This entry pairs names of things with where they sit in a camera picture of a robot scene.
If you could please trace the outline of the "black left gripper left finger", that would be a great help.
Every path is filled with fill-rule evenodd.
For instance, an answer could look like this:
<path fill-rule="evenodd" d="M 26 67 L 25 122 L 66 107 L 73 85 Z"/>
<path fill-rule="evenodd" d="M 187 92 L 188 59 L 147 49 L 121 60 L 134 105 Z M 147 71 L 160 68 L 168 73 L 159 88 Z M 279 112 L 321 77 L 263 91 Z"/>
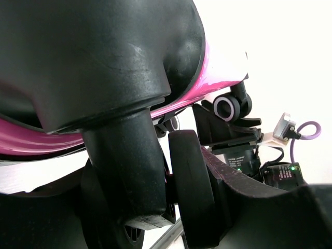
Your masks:
<path fill-rule="evenodd" d="M 30 193 L 1 194 L 1 248 L 108 248 L 109 213 L 86 166 Z"/>

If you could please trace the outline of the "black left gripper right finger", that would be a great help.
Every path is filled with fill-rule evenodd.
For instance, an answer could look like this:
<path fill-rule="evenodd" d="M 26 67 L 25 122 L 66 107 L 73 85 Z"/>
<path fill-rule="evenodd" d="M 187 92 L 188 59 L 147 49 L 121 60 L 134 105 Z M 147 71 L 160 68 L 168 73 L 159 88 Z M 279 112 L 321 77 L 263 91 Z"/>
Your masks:
<path fill-rule="evenodd" d="M 228 230 L 218 248 L 331 248 L 331 185 L 291 191 L 256 181 L 202 148 Z"/>

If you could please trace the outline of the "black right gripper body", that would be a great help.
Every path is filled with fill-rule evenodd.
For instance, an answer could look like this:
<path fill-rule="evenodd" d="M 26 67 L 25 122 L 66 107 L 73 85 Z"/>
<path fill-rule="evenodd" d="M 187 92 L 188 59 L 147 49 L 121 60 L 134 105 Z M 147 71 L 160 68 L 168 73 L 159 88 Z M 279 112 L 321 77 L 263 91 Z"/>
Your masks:
<path fill-rule="evenodd" d="M 260 118 L 240 118 L 226 122 L 214 114 L 207 100 L 192 106 L 197 135 L 202 146 L 231 147 L 253 144 L 262 140 Z"/>

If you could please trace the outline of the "pink hard-shell suitcase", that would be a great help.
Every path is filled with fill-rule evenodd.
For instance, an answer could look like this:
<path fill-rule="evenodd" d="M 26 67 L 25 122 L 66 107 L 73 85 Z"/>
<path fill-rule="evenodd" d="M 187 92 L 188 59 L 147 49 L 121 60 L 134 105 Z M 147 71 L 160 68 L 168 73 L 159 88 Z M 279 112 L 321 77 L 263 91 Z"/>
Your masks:
<path fill-rule="evenodd" d="M 217 246 L 196 133 L 169 135 L 169 171 L 154 123 L 247 79 L 247 53 L 221 16 L 211 1 L 1 1 L 1 162 L 84 148 L 108 248 L 141 248 L 146 230 L 174 223 L 171 191 L 188 246 Z"/>

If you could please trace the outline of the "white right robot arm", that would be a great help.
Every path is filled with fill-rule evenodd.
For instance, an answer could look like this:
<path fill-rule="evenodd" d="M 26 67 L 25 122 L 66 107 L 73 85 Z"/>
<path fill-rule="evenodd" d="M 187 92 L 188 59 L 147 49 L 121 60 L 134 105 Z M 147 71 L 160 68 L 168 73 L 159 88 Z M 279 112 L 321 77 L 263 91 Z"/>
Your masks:
<path fill-rule="evenodd" d="M 284 150 L 280 156 L 262 163 L 259 157 L 261 132 L 259 118 L 240 118 L 225 122 L 218 117 L 212 103 L 203 101 L 192 107 L 200 144 L 216 155 L 222 155 L 226 165 L 266 185 L 290 191 L 305 180 L 299 163 L 284 162 Z"/>

